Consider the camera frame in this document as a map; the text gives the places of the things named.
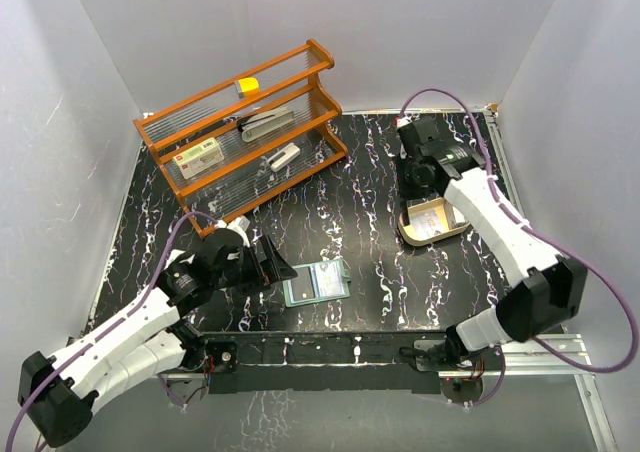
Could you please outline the dark striped credit card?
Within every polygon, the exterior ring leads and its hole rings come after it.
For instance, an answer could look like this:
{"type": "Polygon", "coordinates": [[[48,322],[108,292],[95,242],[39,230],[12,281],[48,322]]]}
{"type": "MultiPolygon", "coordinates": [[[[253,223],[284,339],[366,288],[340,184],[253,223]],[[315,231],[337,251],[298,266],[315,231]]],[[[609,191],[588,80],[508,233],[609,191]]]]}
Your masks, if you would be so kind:
{"type": "Polygon", "coordinates": [[[316,298],[314,279],[309,267],[296,270],[297,276],[290,281],[290,297],[294,304],[316,298]]]}

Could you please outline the beige card tray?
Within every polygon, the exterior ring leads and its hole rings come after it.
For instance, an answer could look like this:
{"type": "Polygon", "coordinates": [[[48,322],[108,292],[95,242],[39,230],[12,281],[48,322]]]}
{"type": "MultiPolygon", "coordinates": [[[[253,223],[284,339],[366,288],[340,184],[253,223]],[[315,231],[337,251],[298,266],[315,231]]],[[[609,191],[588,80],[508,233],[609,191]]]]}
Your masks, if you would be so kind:
{"type": "Polygon", "coordinates": [[[441,234],[439,236],[430,238],[430,239],[426,239],[426,240],[419,240],[416,235],[415,232],[413,230],[413,228],[410,225],[409,222],[409,214],[411,212],[418,212],[421,210],[425,210],[425,209],[431,209],[431,208],[441,208],[445,215],[446,215],[446,211],[445,211],[445,206],[447,204],[450,204],[449,202],[447,202],[444,198],[442,197],[437,197],[431,200],[411,200],[408,201],[406,204],[406,209],[404,212],[402,212],[400,214],[400,217],[398,219],[398,230],[402,236],[402,238],[404,239],[404,241],[413,246],[413,247],[423,247],[423,246],[427,246],[430,244],[433,244],[435,242],[444,240],[444,239],[448,239],[450,237],[453,237],[455,235],[461,234],[462,232],[464,232],[470,225],[470,222],[468,221],[467,225],[465,227],[459,227],[459,228],[455,228],[455,229],[451,229],[449,227],[449,231],[441,234]]]}

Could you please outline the green card holder wallet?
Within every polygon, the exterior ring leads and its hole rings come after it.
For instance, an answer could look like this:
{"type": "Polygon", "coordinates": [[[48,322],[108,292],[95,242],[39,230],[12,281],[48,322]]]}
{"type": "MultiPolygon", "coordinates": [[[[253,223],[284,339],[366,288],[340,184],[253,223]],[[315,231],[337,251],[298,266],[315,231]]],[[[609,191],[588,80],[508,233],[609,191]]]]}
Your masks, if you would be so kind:
{"type": "Polygon", "coordinates": [[[350,296],[350,272],[342,259],[293,267],[296,276],[283,282],[287,308],[317,304],[350,296]]]}

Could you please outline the white blue patterned card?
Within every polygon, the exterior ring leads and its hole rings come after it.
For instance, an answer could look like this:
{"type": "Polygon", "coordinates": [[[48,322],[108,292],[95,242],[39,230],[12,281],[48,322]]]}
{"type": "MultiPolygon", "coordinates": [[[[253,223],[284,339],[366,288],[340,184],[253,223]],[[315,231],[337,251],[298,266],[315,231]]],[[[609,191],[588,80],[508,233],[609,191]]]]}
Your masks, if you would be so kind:
{"type": "Polygon", "coordinates": [[[430,239],[449,231],[448,220],[441,208],[411,212],[409,222],[419,240],[430,239]]]}

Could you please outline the white VIP card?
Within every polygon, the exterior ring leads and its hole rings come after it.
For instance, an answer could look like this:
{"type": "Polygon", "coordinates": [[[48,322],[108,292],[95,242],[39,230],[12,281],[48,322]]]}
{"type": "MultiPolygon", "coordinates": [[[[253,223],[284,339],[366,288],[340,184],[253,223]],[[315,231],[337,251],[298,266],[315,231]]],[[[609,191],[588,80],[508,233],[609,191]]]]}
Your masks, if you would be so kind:
{"type": "Polygon", "coordinates": [[[314,266],[318,297],[333,298],[344,295],[342,265],[340,262],[322,262],[314,266]]]}

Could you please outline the stack of cards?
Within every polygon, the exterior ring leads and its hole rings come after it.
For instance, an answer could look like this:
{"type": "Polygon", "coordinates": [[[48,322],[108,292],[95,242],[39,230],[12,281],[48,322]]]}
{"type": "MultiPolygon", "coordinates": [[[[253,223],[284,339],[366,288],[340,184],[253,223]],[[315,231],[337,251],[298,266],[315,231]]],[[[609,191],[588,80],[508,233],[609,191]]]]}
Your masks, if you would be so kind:
{"type": "Polygon", "coordinates": [[[447,220],[451,229],[465,227],[468,223],[466,217],[453,205],[447,204],[445,206],[447,220]]]}

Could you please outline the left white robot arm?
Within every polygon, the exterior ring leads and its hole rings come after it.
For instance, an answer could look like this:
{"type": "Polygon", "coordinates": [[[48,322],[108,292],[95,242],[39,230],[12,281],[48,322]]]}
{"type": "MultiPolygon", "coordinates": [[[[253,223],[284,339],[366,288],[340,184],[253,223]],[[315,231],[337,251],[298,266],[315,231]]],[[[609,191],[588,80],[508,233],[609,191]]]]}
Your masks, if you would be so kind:
{"type": "Polygon", "coordinates": [[[30,419],[38,450],[74,440],[108,402],[166,370],[194,371],[206,359],[206,341],[188,315],[226,289],[255,294],[296,277],[269,236],[253,245],[247,221],[219,222],[192,249],[166,243],[150,283],[128,305],[90,333],[21,365],[20,410],[6,440],[30,419]]]}

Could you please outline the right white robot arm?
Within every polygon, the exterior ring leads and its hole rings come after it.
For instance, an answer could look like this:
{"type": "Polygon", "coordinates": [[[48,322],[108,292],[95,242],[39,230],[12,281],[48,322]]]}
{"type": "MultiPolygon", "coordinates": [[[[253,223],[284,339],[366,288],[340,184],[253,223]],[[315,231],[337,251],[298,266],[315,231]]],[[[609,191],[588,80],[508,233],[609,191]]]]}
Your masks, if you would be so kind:
{"type": "Polygon", "coordinates": [[[397,172],[404,198],[437,193],[459,210],[498,260],[509,292],[496,305],[446,329],[441,343],[401,352],[438,367],[471,367],[484,350],[524,343],[577,315],[587,269],[532,237],[518,210],[497,189],[490,165],[475,150],[450,145],[431,117],[396,122],[397,172]]]}

